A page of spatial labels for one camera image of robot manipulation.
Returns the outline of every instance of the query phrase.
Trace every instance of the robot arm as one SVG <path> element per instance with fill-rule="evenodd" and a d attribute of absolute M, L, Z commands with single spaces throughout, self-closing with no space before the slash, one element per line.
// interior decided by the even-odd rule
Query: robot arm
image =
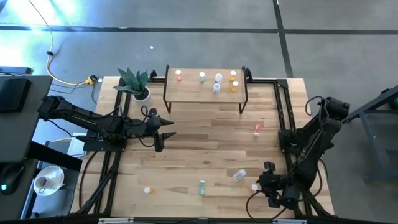
<path fill-rule="evenodd" d="M 144 120 L 116 116 L 119 108 L 107 115 L 96 114 L 66 101 L 62 96 L 45 96 L 38 109 L 39 118 L 64 119 L 82 128 L 96 133 L 95 136 L 77 136 L 83 142 L 102 141 L 117 144 L 126 139 L 153 137 L 156 152 L 162 152 L 164 140 L 173 136 L 172 133 L 158 134 L 158 129 L 163 125 L 174 124 L 157 116 L 155 108 L 149 110 Z"/>
<path fill-rule="evenodd" d="M 300 192 L 309 192 L 318 171 L 318 161 L 325 151 L 333 147 L 331 140 L 347 118 L 350 105 L 332 97 L 322 98 L 319 113 L 303 128 L 280 130 L 279 143 L 283 152 L 298 156 L 289 174 L 274 174 L 275 164 L 265 162 L 267 169 L 257 183 L 268 197 L 270 207 L 281 205 L 294 209 Z"/>

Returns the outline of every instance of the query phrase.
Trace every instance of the wooden table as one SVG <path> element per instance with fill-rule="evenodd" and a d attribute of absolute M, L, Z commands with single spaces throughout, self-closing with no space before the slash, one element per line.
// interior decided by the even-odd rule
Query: wooden table
<path fill-rule="evenodd" d="M 177 80 L 176 71 L 180 70 L 182 80 Z M 231 71 L 235 71 L 235 81 L 238 87 L 231 91 L 232 82 L 229 80 Z M 199 73 L 204 72 L 205 82 L 199 82 Z M 221 90 L 219 95 L 213 94 L 215 75 L 222 74 Z M 164 91 L 164 103 L 167 111 L 171 113 L 172 103 L 231 103 L 239 104 L 239 112 L 242 113 L 248 100 L 244 69 L 182 69 L 169 68 L 167 66 Z"/>
<path fill-rule="evenodd" d="M 96 112 L 106 114 L 113 110 L 119 77 L 105 77 L 99 94 Z M 295 123 L 302 127 L 311 117 L 305 114 L 307 94 L 303 79 L 288 79 Z M 176 131 L 165 142 L 165 149 L 156 153 L 136 140 L 128 140 L 122 153 L 111 215 L 114 217 L 214 217 L 248 218 L 245 211 L 247 198 L 253 193 L 251 185 L 264 171 L 263 163 L 276 164 L 277 173 L 287 172 L 279 149 L 277 132 L 279 119 L 272 85 L 248 84 L 249 101 L 246 112 L 239 115 L 234 104 L 175 103 L 168 114 L 163 102 L 163 83 L 149 83 L 152 107 L 161 117 L 175 121 L 161 127 L 161 132 Z M 131 100 L 129 116 L 142 119 L 140 108 Z M 256 124 L 260 136 L 253 138 Z M 90 155 L 85 156 L 81 170 Z M 99 152 L 90 163 L 85 175 L 83 201 L 98 185 L 104 153 Z M 232 175 L 244 169 L 248 174 L 240 182 Z M 333 213 L 330 194 L 322 165 L 323 188 L 317 200 Z M 205 195 L 199 195 L 199 181 L 206 181 Z M 144 193 L 151 187 L 151 194 Z M 71 212 L 78 209 L 78 185 Z M 318 177 L 312 192 L 319 188 Z M 101 212 L 106 204 L 103 197 Z M 255 196 L 249 205 L 252 216 L 270 218 L 279 209 L 269 208 L 263 194 Z M 280 217 L 292 218 L 287 210 Z"/>

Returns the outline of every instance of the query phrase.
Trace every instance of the gray floor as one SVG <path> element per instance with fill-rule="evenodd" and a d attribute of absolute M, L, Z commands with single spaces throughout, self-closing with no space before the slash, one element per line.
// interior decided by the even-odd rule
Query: gray floor
<path fill-rule="evenodd" d="M 33 1 L 53 25 L 102 27 L 276 28 L 271 0 L 105 0 Z M 286 29 L 398 29 L 398 1 L 279 0 Z M 28 2 L 8 0 L 3 24 L 42 24 Z M 117 75 L 117 68 L 251 68 L 255 77 L 286 77 L 278 34 L 183 34 L 54 32 L 51 64 L 70 82 Z M 304 78 L 308 96 L 333 96 L 354 110 L 398 83 L 398 35 L 287 35 L 295 78 Z M 45 75 L 47 32 L 0 31 L 2 65 L 28 66 Z M 91 87 L 65 95 L 93 110 Z M 58 121 L 69 131 L 79 127 Z M 52 124 L 40 122 L 34 140 L 65 138 Z M 398 185 L 365 184 L 373 169 L 362 125 L 347 124 L 325 155 L 337 215 L 398 223 Z"/>

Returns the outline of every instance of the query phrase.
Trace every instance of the small bottle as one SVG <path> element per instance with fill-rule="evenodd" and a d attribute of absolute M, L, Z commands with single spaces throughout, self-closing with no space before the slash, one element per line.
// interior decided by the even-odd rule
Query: small bottle
<path fill-rule="evenodd" d="M 152 189 L 150 187 L 146 187 L 146 188 L 144 188 L 144 192 L 145 192 L 145 194 L 150 194 L 150 193 L 152 193 Z"/>
<path fill-rule="evenodd" d="M 231 75 L 229 76 L 229 80 L 230 81 L 234 81 L 235 80 L 235 75 L 236 75 L 236 72 L 235 71 L 231 71 Z"/>
<path fill-rule="evenodd" d="M 246 171 L 244 169 L 239 170 L 237 173 L 235 173 L 232 178 L 238 182 L 240 181 L 244 176 L 246 175 Z"/>
<path fill-rule="evenodd" d="M 260 125 L 257 124 L 256 127 L 254 128 L 254 133 L 253 133 L 255 137 L 260 135 L 259 130 L 260 130 Z"/>
<path fill-rule="evenodd" d="M 215 83 L 221 84 L 221 81 L 223 80 L 223 75 L 222 74 L 216 74 L 215 76 Z"/>
<path fill-rule="evenodd" d="M 252 188 L 252 190 L 253 191 L 258 191 L 260 188 L 259 188 L 259 186 L 257 185 L 257 184 L 252 184 L 252 186 L 251 186 L 251 188 Z"/>
<path fill-rule="evenodd" d="M 206 181 L 204 181 L 204 180 L 199 181 L 199 194 L 200 195 L 205 194 L 205 184 L 206 184 Z"/>
<path fill-rule="evenodd" d="M 239 84 L 238 81 L 233 81 L 231 90 L 236 91 L 236 87 L 238 87 L 238 84 Z"/>
<path fill-rule="evenodd" d="M 204 72 L 199 73 L 199 82 L 204 83 L 205 82 L 205 76 L 206 74 Z"/>
<path fill-rule="evenodd" d="M 182 74 L 181 74 L 181 70 L 176 70 L 175 74 L 177 75 L 177 80 L 181 81 L 182 80 Z"/>
<path fill-rule="evenodd" d="M 213 94 L 219 95 L 221 89 L 221 85 L 219 83 L 215 83 L 213 86 Z"/>

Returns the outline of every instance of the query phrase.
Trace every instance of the white cable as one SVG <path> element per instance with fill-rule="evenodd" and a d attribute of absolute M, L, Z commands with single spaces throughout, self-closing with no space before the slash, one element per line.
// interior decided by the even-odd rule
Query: white cable
<path fill-rule="evenodd" d="M 42 14 L 39 12 L 39 10 L 37 10 L 37 8 L 35 7 L 35 5 L 34 5 L 30 0 L 28 0 L 28 1 L 29 1 L 29 3 L 33 6 L 33 8 L 36 10 L 36 12 L 39 14 L 39 16 L 43 19 L 43 21 L 44 21 L 44 23 L 45 23 L 45 26 L 47 26 L 47 29 L 48 29 L 49 32 L 50 32 L 50 36 L 51 36 L 51 47 L 50 47 L 50 50 L 49 50 L 49 51 L 52 53 L 52 49 L 53 49 L 53 46 L 54 46 L 54 37 L 53 37 L 53 35 L 52 35 L 52 32 L 51 32 L 51 30 L 50 30 L 50 27 L 49 27 L 49 25 L 47 24 L 47 21 L 46 21 L 46 20 L 44 19 L 44 17 L 42 16 Z M 47 69 L 47 73 L 48 73 L 53 79 L 55 79 L 55 80 L 58 81 L 58 82 L 62 82 L 62 83 L 67 84 L 67 85 L 84 85 L 84 84 L 86 84 L 85 82 L 81 82 L 81 83 L 70 83 L 70 82 L 66 82 L 66 81 L 63 81 L 63 80 L 57 78 L 55 75 L 53 75 L 53 74 L 51 73 L 51 71 L 50 71 L 50 55 L 47 57 L 46 69 Z"/>

